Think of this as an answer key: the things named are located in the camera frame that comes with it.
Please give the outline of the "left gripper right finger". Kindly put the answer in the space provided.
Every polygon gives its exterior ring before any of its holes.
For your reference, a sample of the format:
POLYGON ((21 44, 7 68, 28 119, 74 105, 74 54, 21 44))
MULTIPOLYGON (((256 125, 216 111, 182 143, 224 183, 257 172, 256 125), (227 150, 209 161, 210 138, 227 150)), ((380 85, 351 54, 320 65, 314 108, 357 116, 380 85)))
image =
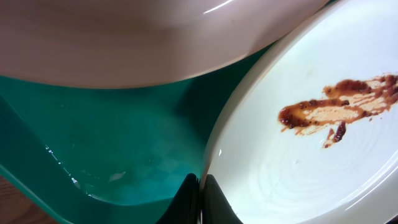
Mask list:
POLYGON ((202 191, 201 214, 203 224, 243 224, 211 174, 207 175, 202 191))

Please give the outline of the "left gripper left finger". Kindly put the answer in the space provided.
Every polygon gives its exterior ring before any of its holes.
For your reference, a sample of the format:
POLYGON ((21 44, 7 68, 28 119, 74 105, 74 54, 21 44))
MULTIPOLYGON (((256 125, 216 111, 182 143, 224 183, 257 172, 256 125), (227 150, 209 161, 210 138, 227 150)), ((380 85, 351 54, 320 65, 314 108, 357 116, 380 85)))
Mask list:
POLYGON ((195 174, 190 173, 156 224, 197 224, 198 202, 198 178, 195 174))

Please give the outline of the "white plate with sauce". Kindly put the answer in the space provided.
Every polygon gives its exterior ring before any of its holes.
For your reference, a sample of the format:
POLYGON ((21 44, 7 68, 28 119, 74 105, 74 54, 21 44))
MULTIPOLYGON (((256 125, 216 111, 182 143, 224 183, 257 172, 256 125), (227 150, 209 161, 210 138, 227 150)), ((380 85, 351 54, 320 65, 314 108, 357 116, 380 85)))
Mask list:
POLYGON ((397 1, 335 1, 276 42, 225 104, 201 186, 222 223, 397 215, 397 1))

